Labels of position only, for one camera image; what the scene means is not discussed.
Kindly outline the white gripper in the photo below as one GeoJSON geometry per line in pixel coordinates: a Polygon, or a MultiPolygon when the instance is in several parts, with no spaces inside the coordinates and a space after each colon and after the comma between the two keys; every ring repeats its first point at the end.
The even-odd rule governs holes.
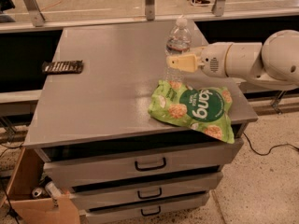
{"type": "Polygon", "coordinates": [[[226,57],[232,42],[216,42],[207,46],[190,48],[191,54],[170,55],[166,58],[169,67],[179,71],[194,73],[201,70],[209,77],[227,77],[226,57]],[[201,61],[195,54],[201,54],[201,61]]]}

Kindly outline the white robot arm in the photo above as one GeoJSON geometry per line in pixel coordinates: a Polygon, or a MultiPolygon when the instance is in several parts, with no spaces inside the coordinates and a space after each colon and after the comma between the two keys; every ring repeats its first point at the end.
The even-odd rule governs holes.
{"type": "Polygon", "coordinates": [[[282,30],[261,42],[216,42],[170,55],[169,67],[209,77],[236,77],[270,90],[299,87],[299,32],[282,30]]]}

